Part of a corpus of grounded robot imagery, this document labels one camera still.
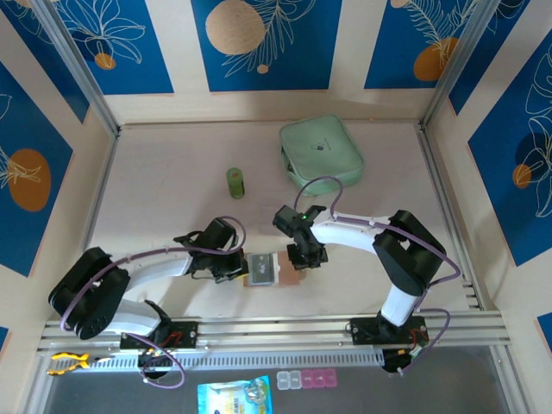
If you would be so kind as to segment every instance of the blue packet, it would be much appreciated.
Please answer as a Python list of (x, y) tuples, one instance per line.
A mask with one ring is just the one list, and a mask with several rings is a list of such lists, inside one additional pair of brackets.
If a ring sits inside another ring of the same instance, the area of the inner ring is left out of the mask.
[(273, 414), (268, 375), (198, 386), (198, 414)]

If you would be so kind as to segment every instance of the white table surface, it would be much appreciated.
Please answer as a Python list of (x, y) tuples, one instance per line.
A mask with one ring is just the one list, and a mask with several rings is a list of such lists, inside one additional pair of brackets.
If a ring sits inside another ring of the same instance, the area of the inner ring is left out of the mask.
[[(169, 244), (204, 229), (216, 216), (235, 216), (247, 227), (246, 252), (285, 249), (290, 239), (272, 227), (274, 213), (297, 188), (280, 157), (282, 122), (203, 123), (124, 129), (93, 231), (91, 246), (120, 256)], [(391, 216), (409, 210), (455, 257), (412, 124), (347, 122), (366, 166), (347, 187), (337, 211)], [(246, 195), (229, 196), (225, 173), (241, 168)], [(334, 195), (303, 198), (300, 207), (329, 205)], [(300, 285), (216, 285), (188, 276), (134, 289), (171, 317), (295, 317), (376, 312), (391, 286), (375, 255), (328, 245), (329, 262), (308, 270)], [(437, 277), (450, 274), (443, 265)], [(424, 307), (465, 311), (459, 279), (431, 292)]]

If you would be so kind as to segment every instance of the green pouch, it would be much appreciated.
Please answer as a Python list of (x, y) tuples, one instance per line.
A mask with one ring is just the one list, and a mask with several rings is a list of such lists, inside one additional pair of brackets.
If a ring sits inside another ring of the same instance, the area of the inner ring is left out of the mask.
[[(361, 179), (364, 159), (337, 116), (305, 119), (284, 126), (279, 133), (285, 169), (299, 188), (323, 175), (336, 177), (344, 185)], [(317, 196), (338, 188), (333, 180), (320, 180), (309, 185), (304, 195)]]

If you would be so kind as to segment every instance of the small green bottle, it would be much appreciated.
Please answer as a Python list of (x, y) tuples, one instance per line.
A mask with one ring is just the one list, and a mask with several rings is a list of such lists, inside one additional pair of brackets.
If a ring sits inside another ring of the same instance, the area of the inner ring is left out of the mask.
[(226, 180), (228, 181), (230, 196), (236, 200), (243, 198), (245, 195), (245, 187), (243, 186), (242, 170), (239, 168), (230, 168), (226, 172)]

